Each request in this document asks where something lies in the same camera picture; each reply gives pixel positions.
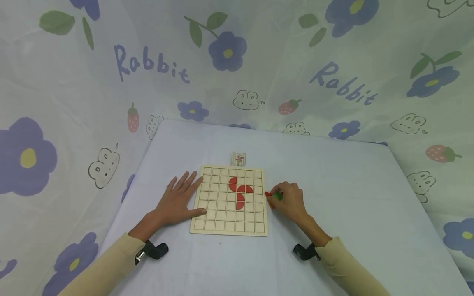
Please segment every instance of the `hand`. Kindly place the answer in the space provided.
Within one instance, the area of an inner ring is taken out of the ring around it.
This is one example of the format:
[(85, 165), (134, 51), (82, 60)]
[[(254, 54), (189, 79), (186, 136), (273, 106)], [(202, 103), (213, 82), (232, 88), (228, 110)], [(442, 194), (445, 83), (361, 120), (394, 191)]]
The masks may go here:
[(185, 172), (178, 183), (176, 183), (177, 178), (174, 177), (166, 187), (156, 208), (146, 214), (128, 235), (146, 242), (162, 226), (177, 224), (205, 214), (206, 209), (188, 210), (189, 200), (202, 182), (202, 177), (200, 177), (193, 183), (196, 175), (197, 172), (194, 171), (188, 178), (189, 172)]
[(301, 219), (308, 216), (303, 202), (303, 190), (298, 187), (298, 184), (290, 184), (285, 181), (273, 187), (270, 193), (273, 194), (280, 191), (283, 192), (282, 200), (269, 196), (267, 197), (268, 202), (288, 219), (298, 224)]

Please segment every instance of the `flower stem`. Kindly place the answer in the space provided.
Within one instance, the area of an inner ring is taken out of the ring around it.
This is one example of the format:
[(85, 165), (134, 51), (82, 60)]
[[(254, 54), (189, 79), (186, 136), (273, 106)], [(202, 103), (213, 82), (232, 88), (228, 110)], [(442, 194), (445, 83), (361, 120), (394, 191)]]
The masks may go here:
[(217, 36), (217, 34), (214, 33), (211, 29), (209, 29), (209, 28), (207, 28), (205, 25), (203, 25), (203, 24), (201, 24), (201, 23), (195, 21), (194, 19), (191, 19), (191, 18), (186, 17), (186, 16), (184, 17), (184, 19), (187, 20), (187, 21), (189, 21), (189, 22), (195, 22), (195, 23), (198, 24), (201, 28), (203, 28), (203, 29), (209, 31), (211, 34), (213, 34), (214, 37), (219, 38), (219, 36)]
[(432, 58), (430, 58), (427, 54), (421, 53), (421, 55), (429, 60), (431, 65), (433, 66), (433, 72), (436, 71), (436, 63), (433, 61)]

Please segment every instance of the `left hand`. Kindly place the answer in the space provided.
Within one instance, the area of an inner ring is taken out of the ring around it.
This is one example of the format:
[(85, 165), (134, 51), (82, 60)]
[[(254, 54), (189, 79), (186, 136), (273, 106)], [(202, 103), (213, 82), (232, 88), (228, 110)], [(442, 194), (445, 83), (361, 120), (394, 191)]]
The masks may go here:
[(162, 226), (178, 224), (179, 222), (205, 214), (207, 210), (203, 208), (188, 209), (191, 196), (202, 182), (202, 177), (200, 177), (193, 183), (196, 175), (196, 171), (190, 176), (189, 172), (185, 172), (177, 183), (177, 178), (174, 177), (166, 187), (163, 197), (161, 197), (156, 208), (146, 214), (145, 217), (130, 230), (128, 235), (146, 242)]

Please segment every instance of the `white table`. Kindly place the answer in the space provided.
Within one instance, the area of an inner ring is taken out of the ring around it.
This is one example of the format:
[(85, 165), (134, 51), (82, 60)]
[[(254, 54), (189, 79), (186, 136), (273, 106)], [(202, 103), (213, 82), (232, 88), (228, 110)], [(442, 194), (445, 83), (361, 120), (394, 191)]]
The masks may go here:
[[(267, 189), (298, 182), (308, 212), (393, 296), (472, 296), (387, 147), (227, 126), (162, 122), (100, 253), (156, 206), (173, 176), (229, 165), (232, 151), (264, 169)], [(268, 223), (268, 237), (191, 234), (189, 221), (167, 227), (151, 241), (169, 252), (146, 259), (112, 294), (345, 295), (316, 260), (292, 254), (310, 244), (299, 229), (274, 211)]]

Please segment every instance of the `wooden puzzle board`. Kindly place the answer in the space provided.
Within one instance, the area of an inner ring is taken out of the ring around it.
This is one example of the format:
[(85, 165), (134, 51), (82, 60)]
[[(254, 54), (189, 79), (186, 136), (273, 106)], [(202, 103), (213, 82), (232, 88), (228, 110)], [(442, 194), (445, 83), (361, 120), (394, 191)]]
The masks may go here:
[(203, 165), (194, 208), (207, 214), (191, 220), (191, 233), (267, 236), (264, 172)]

